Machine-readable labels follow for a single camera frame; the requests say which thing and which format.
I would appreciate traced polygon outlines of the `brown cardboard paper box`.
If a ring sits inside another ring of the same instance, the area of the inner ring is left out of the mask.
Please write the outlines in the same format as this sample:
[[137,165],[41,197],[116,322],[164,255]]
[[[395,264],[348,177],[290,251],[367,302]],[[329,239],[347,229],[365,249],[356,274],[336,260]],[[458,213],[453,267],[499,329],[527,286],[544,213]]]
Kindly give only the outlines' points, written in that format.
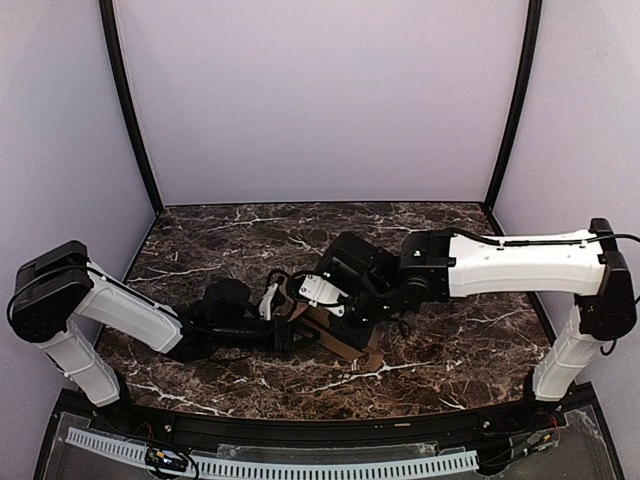
[[304,275],[306,274],[297,279],[289,279],[287,284],[289,296],[295,302],[291,320],[306,331],[317,331],[320,334],[317,343],[324,348],[347,361],[361,362],[369,372],[378,370],[383,363],[383,354],[378,346],[380,335],[376,326],[366,347],[356,348],[348,344],[339,334],[341,317],[334,316],[324,308],[310,306],[298,293]]

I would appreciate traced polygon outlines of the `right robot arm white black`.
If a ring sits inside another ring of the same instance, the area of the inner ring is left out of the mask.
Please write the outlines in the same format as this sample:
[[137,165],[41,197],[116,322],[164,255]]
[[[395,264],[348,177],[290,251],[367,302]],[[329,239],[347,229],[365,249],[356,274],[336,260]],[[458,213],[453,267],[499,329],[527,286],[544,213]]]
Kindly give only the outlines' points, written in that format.
[[573,295],[565,327],[531,380],[536,401],[558,402],[597,350],[636,325],[636,298],[620,238],[603,218],[585,230],[543,236],[485,237],[447,228],[413,232],[392,254],[344,232],[315,273],[341,291],[346,315],[356,325],[476,294]]

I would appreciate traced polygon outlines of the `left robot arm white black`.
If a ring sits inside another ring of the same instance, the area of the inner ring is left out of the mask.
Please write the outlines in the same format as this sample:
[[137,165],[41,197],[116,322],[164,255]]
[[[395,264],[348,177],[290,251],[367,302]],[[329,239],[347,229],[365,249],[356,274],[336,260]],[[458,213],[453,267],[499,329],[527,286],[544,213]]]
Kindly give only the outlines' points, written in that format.
[[316,301],[270,285],[260,304],[235,279],[208,286],[204,296],[177,312],[116,280],[69,241],[23,264],[8,301],[9,326],[36,345],[98,409],[128,407],[122,374],[96,352],[75,324],[97,321],[180,363],[207,359],[219,348],[289,351],[293,320]]

